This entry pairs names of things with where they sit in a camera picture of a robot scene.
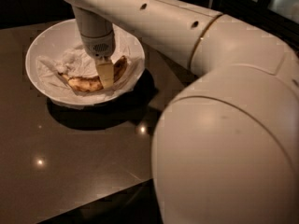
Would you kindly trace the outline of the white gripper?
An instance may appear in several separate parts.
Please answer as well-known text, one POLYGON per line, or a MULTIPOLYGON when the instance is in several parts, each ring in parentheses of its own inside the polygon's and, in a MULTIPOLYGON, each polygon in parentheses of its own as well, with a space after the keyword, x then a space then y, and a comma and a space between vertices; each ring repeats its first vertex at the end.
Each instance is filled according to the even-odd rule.
POLYGON ((114 84, 114 64, 109 58, 115 50, 114 31, 99 37, 82 35, 81 40, 86 53, 95 60, 95 68, 105 89, 114 84))

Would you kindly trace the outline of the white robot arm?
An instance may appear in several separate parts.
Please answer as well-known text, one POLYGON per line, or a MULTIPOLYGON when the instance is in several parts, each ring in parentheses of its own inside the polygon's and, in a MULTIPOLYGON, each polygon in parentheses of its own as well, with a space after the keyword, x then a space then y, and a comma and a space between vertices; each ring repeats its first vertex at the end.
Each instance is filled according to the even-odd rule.
POLYGON ((298 59, 281 39, 178 0, 65 0, 85 42, 113 23, 195 75, 161 115, 164 224, 298 224, 298 59))

